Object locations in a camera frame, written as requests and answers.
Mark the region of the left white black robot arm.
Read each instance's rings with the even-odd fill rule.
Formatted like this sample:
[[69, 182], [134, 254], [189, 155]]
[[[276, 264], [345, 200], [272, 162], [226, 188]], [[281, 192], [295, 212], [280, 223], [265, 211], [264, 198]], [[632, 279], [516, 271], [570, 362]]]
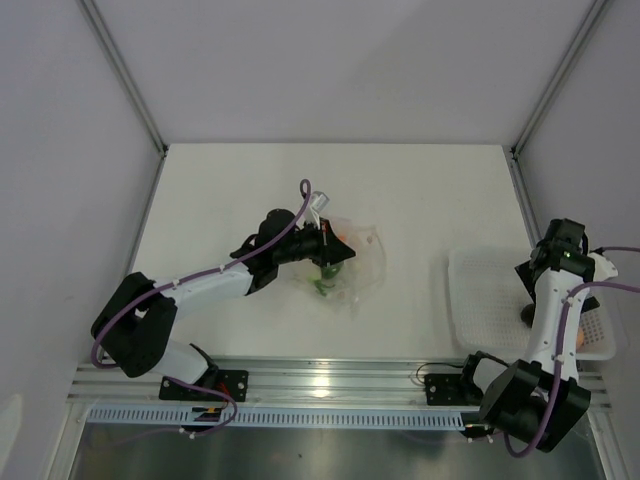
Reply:
[[172, 339], [177, 321], [214, 301], [260, 291], [284, 264], [309, 261], [333, 269], [356, 255], [328, 219], [297, 221], [289, 210], [270, 211], [227, 263], [206, 272], [165, 282], [140, 272], [127, 275], [91, 327], [94, 346], [129, 378], [154, 372], [194, 399], [209, 398], [217, 387], [217, 367], [202, 348]]

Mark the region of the dark purple fruit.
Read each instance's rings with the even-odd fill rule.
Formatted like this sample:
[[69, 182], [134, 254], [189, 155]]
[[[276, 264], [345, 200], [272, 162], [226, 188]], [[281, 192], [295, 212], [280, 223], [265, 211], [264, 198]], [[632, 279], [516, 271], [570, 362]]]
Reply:
[[520, 319], [527, 328], [531, 328], [534, 321], [535, 305], [528, 304], [520, 312]]

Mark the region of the clear zip top bag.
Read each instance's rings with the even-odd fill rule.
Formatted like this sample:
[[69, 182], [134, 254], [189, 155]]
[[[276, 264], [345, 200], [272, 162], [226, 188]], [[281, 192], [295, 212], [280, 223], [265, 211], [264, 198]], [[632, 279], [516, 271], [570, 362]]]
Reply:
[[308, 260], [292, 267], [292, 282], [324, 307], [334, 312], [348, 311], [351, 317], [355, 317], [361, 304], [373, 296], [385, 281], [386, 252], [374, 225], [359, 226], [340, 217], [330, 217], [329, 220], [338, 238], [356, 252], [354, 258], [342, 262], [342, 270], [333, 278], [339, 284], [339, 291], [329, 298], [318, 295], [307, 275], [314, 270], [321, 271], [321, 267]]

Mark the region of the green leafy vegetable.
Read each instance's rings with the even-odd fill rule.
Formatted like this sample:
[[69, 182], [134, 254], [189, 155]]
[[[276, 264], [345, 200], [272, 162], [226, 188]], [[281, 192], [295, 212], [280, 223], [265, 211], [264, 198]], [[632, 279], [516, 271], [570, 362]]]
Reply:
[[339, 291], [339, 284], [334, 279], [319, 278], [312, 284], [316, 293], [323, 298], [329, 298]]

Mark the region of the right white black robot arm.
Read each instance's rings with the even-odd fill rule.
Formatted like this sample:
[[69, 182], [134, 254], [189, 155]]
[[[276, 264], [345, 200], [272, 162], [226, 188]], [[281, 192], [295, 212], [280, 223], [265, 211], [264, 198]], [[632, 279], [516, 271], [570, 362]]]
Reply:
[[579, 386], [576, 340], [582, 309], [596, 274], [583, 224], [554, 219], [516, 269], [533, 293], [531, 336], [523, 358], [493, 379], [478, 369], [489, 354], [467, 357], [456, 380], [458, 395], [477, 404], [482, 424], [502, 433], [514, 458], [552, 451], [589, 409]]

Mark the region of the white radish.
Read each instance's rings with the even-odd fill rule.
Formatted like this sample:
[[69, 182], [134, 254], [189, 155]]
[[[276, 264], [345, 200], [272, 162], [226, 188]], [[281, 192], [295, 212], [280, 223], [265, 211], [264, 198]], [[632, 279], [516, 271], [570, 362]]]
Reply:
[[310, 282], [319, 281], [322, 279], [322, 273], [320, 270], [314, 270], [307, 275], [307, 280]]

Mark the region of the green orange mango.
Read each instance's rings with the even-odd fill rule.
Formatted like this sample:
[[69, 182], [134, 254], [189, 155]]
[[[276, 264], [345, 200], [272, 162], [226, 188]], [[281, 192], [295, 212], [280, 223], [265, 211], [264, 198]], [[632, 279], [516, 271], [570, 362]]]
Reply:
[[321, 278], [324, 280], [331, 280], [335, 278], [343, 268], [343, 264], [335, 264], [321, 268]]

